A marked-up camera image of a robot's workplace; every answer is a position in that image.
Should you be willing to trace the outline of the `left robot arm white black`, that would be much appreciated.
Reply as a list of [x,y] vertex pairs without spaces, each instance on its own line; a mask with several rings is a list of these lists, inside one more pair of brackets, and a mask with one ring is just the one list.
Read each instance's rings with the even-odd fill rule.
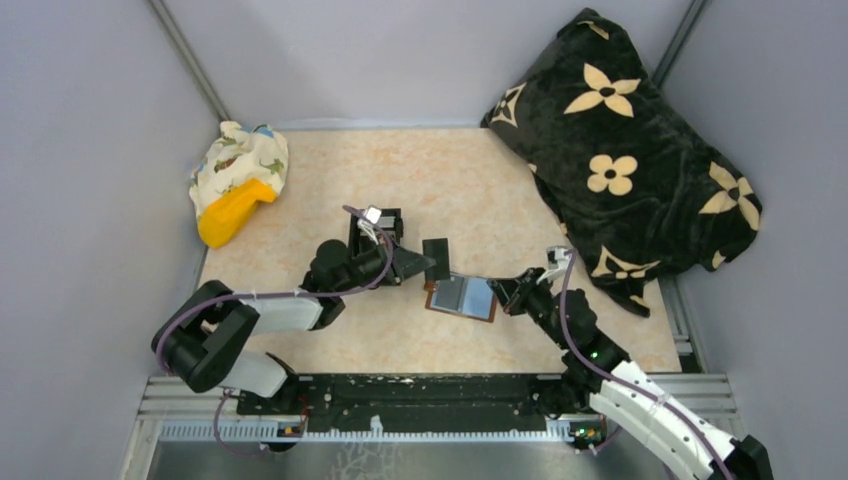
[[394,243],[352,256],[345,243],[328,240],[295,291],[236,293],[219,280],[202,284],[157,331],[151,349],[159,366],[195,393],[224,387],[270,398],[295,382],[296,374],[275,354],[246,350],[250,338],[322,330],[343,312],[345,296],[383,280],[397,285],[437,263]]

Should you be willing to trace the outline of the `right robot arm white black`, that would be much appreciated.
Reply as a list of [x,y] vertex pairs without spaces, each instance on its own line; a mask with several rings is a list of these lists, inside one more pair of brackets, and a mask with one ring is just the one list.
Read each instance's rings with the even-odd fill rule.
[[571,399],[612,420],[678,479],[771,479],[766,447],[739,439],[695,414],[664,390],[597,325],[581,289],[551,291],[542,268],[487,282],[503,311],[527,315],[564,351]]

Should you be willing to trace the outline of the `brown leather card holder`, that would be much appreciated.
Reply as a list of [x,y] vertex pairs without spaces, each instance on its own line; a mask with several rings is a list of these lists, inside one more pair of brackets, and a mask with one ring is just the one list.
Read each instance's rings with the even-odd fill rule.
[[451,273],[451,276],[462,276],[466,278],[464,302],[461,311],[458,313],[445,312],[436,310],[431,306],[433,292],[437,289],[438,282],[428,290],[428,298],[425,303],[425,308],[443,314],[473,319],[485,323],[493,323],[496,315],[497,299],[491,289],[487,286],[487,279],[457,273]]

